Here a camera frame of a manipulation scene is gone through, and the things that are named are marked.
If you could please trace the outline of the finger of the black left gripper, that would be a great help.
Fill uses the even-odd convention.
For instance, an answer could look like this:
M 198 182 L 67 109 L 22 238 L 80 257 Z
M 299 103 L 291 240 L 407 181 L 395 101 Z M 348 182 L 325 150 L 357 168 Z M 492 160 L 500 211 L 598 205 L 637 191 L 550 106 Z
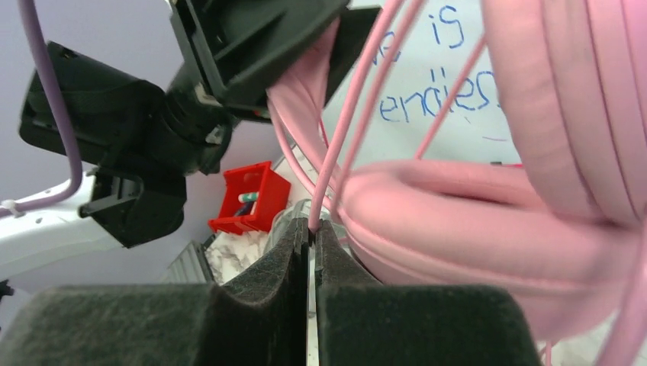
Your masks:
M 342 11 L 330 55 L 325 106 L 360 57 L 380 11 L 381 6 L 376 5 Z

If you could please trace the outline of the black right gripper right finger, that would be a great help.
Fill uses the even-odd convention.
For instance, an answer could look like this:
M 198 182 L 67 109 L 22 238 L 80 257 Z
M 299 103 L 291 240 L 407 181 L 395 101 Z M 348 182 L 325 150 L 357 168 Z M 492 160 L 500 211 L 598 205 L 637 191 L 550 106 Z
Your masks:
M 524 315 L 484 285 L 386 285 L 339 244 L 314 237 L 322 365 L 538 365 Z

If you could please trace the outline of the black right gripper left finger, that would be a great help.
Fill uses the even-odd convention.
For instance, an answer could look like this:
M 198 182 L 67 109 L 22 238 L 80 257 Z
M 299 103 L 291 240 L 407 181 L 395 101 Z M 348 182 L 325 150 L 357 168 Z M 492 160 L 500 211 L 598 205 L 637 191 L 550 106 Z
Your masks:
M 3 365 L 303 365 L 307 222 L 224 285 L 60 287 L 1 343 Z

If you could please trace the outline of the grey white headphones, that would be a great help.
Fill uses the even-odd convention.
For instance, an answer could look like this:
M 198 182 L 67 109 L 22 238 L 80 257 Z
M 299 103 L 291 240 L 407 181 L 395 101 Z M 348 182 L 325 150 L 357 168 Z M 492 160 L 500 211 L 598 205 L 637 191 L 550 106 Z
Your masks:
M 309 217 L 310 211 L 311 199 L 302 199 L 279 212 L 272 222 L 272 228 L 268 234 L 263 254 L 269 252 L 278 243 L 278 240 L 282 237 L 282 234 L 284 233 L 284 231 L 286 231 L 287 227 L 293 219 L 307 219 Z M 343 249 L 349 251 L 346 228 L 341 224 L 333 222 L 330 212 L 325 207 L 322 208 L 320 218 L 322 220 L 329 220 L 332 223 L 333 231 L 336 234 L 339 244 Z

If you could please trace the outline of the pink headphones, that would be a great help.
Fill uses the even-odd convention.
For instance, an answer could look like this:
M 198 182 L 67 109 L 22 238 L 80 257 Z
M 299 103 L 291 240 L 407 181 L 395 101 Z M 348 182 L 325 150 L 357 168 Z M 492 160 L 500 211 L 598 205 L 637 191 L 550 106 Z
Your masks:
M 303 183 L 346 226 L 352 249 L 392 283 L 486 283 L 520 302 L 533 335 L 584 332 L 613 310 L 614 347 L 646 335 L 646 3 L 484 1 L 483 52 L 520 167 L 416 156 L 354 172 L 336 159 L 364 59 L 329 146 L 308 52 L 269 91 L 272 119 L 319 177 Z

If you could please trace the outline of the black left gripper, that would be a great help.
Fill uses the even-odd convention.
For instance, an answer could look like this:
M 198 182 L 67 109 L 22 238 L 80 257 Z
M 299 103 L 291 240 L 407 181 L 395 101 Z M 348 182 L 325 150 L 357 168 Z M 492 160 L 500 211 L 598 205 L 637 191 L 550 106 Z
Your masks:
M 263 121 L 266 89 L 346 10 L 346 1 L 172 1 L 183 64 L 161 111 L 179 138 L 159 152 L 185 175 L 216 174 L 241 120 Z

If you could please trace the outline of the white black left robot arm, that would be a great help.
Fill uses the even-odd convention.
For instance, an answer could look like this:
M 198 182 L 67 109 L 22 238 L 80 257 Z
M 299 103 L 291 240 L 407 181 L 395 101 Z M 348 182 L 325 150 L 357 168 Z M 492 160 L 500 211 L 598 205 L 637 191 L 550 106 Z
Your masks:
M 346 1 L 173 1 L 183 64 L 161 89 L 55 42 L 25 95 L 19 134 L 92 165 L 70 184 L 1 205 L 1 277 L 88 252 L 133 248 L 185 220 L 188 176 L 212 175 L 240 122 L 270 124 L 267 90 L 308 51 L 331 99 L 379 7 Z

